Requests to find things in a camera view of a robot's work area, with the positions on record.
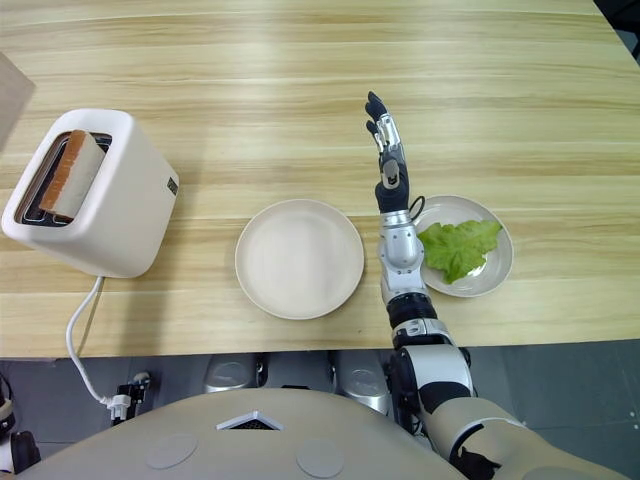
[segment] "empty plate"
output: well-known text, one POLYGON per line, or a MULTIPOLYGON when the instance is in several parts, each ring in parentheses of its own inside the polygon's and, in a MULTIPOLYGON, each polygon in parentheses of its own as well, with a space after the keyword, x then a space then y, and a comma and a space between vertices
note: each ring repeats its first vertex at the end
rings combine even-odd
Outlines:
POLYGON ((339 210, 315 200, 267 207, 245 227, 236 247, 240 286, 277 317, 307 320, 342 305, 364 268, 358 231, 339 210))
POLYGON ((434 223, 458 225, 467 220, 493 220, 502 225, 498 233, 498 247, 485 255, 485 264, 452 284, 444 282, 441 270, 429 268, 426 263, 422 264, 421 270, 422 280, 429 287, 456 297, 477 297, 489 293, 507 278, 513 264, 513 244, 507 227, 487 208, 472 200, 455 195, 429 197, 415 224, 417 232, 421 233, 434 223))

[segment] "toaster slot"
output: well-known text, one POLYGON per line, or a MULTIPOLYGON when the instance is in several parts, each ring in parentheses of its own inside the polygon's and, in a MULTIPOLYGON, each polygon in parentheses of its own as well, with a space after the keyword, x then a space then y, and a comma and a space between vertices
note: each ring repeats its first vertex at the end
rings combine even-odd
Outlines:
MULTIPOLYGON (((53 215, 40 208, 42 197, 53 179, 56 168, 60 164, 60 159, 69 141, 69 135, 71 135, 71 132, 60 134, 49 147, 16 210, 15 221, 17 223, 43 227, 64 227, 73 222, 71 218, 53 215)), ((109 150, 112 140, 111 135, 91 132, 91 136, 105 153, 109 150)))

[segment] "toaster label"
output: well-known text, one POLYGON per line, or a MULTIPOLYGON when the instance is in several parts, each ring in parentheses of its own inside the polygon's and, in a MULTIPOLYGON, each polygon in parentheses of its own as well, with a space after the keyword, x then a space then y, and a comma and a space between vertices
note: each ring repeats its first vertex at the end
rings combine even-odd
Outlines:
POLYGON ((171 193, 174 195, 178 194, 178 184, 173 180, 173 178, 169 177, 169 181, 167 182, 167 187, 171 190, 171 193))

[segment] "lettuce leaf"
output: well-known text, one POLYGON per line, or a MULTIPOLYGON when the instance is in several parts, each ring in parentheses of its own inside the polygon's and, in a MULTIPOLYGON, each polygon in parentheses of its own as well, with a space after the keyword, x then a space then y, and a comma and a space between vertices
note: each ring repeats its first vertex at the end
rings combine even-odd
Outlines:
POLYGON ((427 266, 444 272, 444 281, 453 283, 465 277, 486 260, 484 254, 498 246, 499 222, 469 220, 457 227, 434 223, 418 234, 425 249, 427 266))

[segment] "wooden table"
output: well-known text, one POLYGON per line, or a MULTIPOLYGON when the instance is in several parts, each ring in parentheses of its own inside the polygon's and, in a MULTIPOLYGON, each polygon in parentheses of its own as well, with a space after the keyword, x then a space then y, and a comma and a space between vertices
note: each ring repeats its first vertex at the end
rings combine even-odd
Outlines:
MULTIPOLYGON (((0 9, 1 48, 37 86, 0 159, 1 206, 50 124, 78 107, 129 111, 180 174, 154 266, 106 281, 83 355, 390 347, 369 89, 392 108, 414 195, 473 198, 513 236, 496 292, 433 294, 461 345, 640 337, 640 70, 590 1, 0 9), (255 213, 296 197, 340 208, 366 249, 353 297, 300 322, 251 304, 233 258, 255 213)), ((0 262, 0 356, 66 355, 93 279, 4 236, 0 262)))

